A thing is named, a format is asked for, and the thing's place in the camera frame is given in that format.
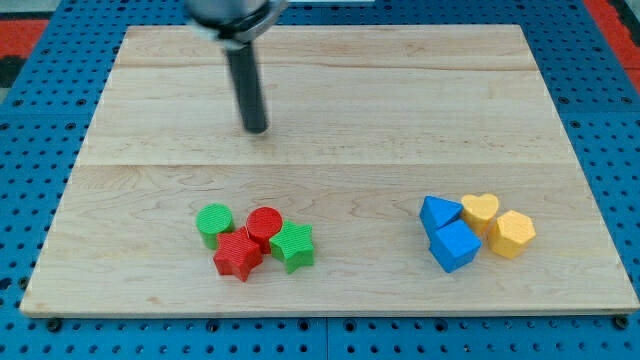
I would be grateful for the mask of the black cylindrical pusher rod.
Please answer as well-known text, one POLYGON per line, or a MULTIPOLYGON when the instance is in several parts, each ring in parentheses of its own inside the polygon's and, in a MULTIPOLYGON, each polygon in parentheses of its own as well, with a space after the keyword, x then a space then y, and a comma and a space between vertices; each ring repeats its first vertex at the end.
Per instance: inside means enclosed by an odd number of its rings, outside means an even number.
POLYGON ((225 55, 243 128, 252 134, 264 133, 269 123, 253 44, 227 49, 225 55))

